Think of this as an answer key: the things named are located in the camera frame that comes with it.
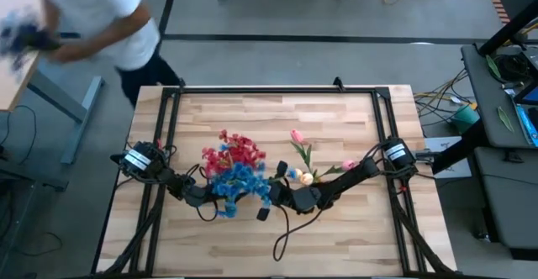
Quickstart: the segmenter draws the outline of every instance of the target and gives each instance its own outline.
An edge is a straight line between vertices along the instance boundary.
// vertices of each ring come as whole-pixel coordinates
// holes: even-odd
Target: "pink flower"
[[[342,162],[342,169],[344,171],[349,171],[355,167],[355,162],[352,160]]]
[[[301,134],[301,132],[297,131],[296,129],[293,129],[292,132],[290,133],[290,135],[292,136],[292,140],[296,143],[302,143],[304,138],[303,138],[303,135]]]

